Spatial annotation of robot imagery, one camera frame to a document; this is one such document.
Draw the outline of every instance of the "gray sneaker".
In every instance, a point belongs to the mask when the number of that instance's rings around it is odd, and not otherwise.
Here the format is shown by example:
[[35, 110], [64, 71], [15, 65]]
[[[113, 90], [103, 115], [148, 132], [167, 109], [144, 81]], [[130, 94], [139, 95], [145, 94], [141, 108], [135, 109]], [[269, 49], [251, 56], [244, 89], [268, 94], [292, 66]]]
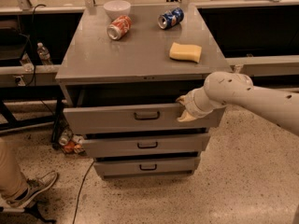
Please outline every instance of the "gray sneaker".
[[7, 201], [7, 204], [11, 207], [19, 207], [24, 208], [26, 205], [28, 205], [38, 194], [41, 192], [48, 190], [50, 187], [53, 186], [56, 179], [58, 177], [58, 174], [54, 171], [44, 175], [43, 177], [37, 178], [37, 179], [28, 179], [28, 190], [27, 194], [24, 198], [21, 200], [12, 200]]

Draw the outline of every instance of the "gray cabinet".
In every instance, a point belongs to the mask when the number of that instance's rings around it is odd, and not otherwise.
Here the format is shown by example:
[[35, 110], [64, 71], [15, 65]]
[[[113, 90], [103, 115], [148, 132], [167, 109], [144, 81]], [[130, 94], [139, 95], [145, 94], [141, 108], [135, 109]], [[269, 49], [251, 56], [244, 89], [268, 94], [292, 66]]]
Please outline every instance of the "gray cabinet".
[[[160, 29], [157, 17], [174, 6], [132, 7], [132, 29], [120, 41], [107, 37], [110, 20], [101, 7], [87, 9], [58, 72], [69, 103], [64, 115], [84, 135], [102, 178], [192, 174], [209, 128], [221, 121], [223, 109], [178, 121], [184, 107], [176, 99], [201, 87], [211, 72], [230, 68], [196, 7], [183, 8], [179, 26]], [[201, 62], [171, 60], [173, 42], [202, 46]]]

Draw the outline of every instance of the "person's leg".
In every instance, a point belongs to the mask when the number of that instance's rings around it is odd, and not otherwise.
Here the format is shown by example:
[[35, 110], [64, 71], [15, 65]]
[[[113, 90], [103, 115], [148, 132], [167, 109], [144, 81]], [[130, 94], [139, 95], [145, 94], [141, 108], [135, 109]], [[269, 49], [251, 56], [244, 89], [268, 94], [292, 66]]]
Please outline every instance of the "person's leg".
[[0, 141], [0, 194], [5, 200], [14, 200], [28, 189], [11, 148]]

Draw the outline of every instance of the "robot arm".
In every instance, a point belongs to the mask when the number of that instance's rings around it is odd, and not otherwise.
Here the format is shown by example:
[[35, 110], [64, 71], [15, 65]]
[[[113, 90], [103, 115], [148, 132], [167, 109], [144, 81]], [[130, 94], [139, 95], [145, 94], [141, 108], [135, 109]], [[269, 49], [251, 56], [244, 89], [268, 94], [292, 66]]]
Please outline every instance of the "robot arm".
[[200, 119], [216, 108], [239, 105], [299, 136], [299, 94], [253, 86], [242, 74], [215, 72], [200, 89], [180, 96], [185, 111], [178, 121]]

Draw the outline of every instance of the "yellow sponge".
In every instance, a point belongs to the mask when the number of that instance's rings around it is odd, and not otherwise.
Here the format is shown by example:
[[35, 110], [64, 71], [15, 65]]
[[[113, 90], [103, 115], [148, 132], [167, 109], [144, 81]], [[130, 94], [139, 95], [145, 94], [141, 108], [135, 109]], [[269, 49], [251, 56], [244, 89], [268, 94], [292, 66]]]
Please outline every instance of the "yellow sponge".
[[174, 42], [169, 51], [169, 57], [175, 60], [193, 61], [199, 63], [202, 47], [197, 45], [181, 45]]

